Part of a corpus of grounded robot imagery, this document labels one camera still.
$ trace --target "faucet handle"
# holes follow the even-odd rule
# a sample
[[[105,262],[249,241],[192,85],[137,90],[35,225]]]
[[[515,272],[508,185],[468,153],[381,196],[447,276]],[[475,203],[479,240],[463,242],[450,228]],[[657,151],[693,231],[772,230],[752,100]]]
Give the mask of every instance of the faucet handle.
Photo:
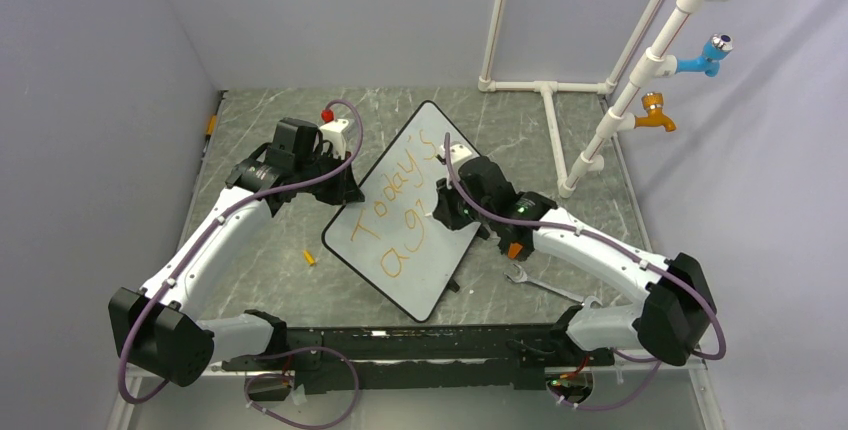
[[[647,117],[636,117],[637,127],[663,127],[666,132],[677,130],[674,121],[662,112],[663,96],[659,92],[648,92],[642,97],[642,108],[648,112]]]
[[[733,39],[730,38],[730,35],[716,33],[710,37],[709,43],[713,46],[713,48],[725,54],[730,53],[733,50]]]

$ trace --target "wrench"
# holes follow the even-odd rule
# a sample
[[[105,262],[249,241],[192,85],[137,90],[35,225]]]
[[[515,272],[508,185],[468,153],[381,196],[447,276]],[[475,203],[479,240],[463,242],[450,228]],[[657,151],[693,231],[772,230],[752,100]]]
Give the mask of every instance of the wrench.
[[[512,265],[515,268],[518,269],[518,275],[512,275],[508,272],[504,272],[504,275],[506,276],[507,280],[509,280],[512,283],[529,283],[530,285],[535,285],[539,288],[543,288],[543,289],[545,289],[549,292],[553,292],[553,293],[555,293],[555,294],[557,294],[561,297],[565,297],[569,300],[574,300],[575,302],[580,302],[583,305],[587,305],[587,304],[591,305],[593,302],[597,302],[598,304],[601,304],[601,301],[598,300],[594,296],[590,295],[588,297],[584,297],[582,295],[578,295],[576,293],[569,292],[568,290],[556,288],[549,283],[543,282],[541,280],[538,280],[538,279],[531,277],[530,275],[527,275],[527,272],[525,272],[524,269],[521,268],[521,266],[518,265],[517,263],[513,263]]]

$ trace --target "whiteboard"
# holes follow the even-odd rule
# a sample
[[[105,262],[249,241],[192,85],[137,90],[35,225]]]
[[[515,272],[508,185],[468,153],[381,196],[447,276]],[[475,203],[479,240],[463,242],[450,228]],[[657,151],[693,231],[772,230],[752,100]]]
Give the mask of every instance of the whiteboard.
[[[439,107],[422,103],[362,179],[365,201],[342,207],[322,234],[328,250],[418,322],[433,313],[480,226],[451,231],[427,216],[447,176],[436,158],[445,132],[474,149]]]

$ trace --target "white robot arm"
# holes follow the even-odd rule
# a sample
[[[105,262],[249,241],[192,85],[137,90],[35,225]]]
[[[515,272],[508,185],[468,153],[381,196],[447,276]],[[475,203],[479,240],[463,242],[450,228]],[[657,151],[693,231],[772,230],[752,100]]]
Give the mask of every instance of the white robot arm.
[[[561,258],[630,301],[618,307],[568,309],[554,327],[562,332],[564,351],[645,349],[672,365],[683,365],[697,353],[695,347],[711,322],[707,312],[714,317],[715,303],[694,258],[681,253],[671,260],[635,248],[579,221],[553,200],[516,192],[498,165],[462,144],[451,145],[447,153],[451,166],[448,178],[438,183],[434,218],[452,230],[475,221],[488,224],[500,237],[501,252],[510,258],[524,260],[533,251]],[[447,163],[444,146],[441,154]],[[455,176],[452,169],[457,169]],[[452,177],[459,179],[461,189],[452,184]]]
[[[274,140],[236,165],[209,215],[177,254],[139,291],[121,288],[112,297],[109,314],[118,353],[151,299],[157,303],[132,339],[128,361],[180,386],[196,380],[209,362],[286,350],[285,322],[263,312],[248,310],[232,318],[197,319],[235,255],[297,193],[269,190],[341,166],[350,157],[349,128],[350,122],[343,119],[321,127],[281,120]],[[364,200],[349,168],[300,191],[331,205]],[[259,192],[268,195],[257,199]],[[174,268],[186,259],[182,272],[172,278]],[[163,288],[167,291],[157,298]]]

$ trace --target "white wall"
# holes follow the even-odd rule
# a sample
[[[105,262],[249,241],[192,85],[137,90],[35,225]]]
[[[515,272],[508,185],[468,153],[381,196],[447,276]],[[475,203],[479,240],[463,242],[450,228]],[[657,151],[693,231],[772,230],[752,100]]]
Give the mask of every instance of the white wall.
[[[222,88],[476,85],[494,0],[171,0]],[[648,0],[508,0],[493,75],[603,81]]]
[[[0,426],[104,428],[106,305],[173,253],[215,89],[166,0],[0,15]]]
[[[648,231],[709,272],[729,342],[710,369],[729,428],[844,428],[848,6],[706,4],[670,51],[695,56],[716,31],[736,42],[716,78],[645,88],[664,93],[678,130],[623,138]]]
[[[603,82],[647,4],[648,0],[507,0],[492,78]]]

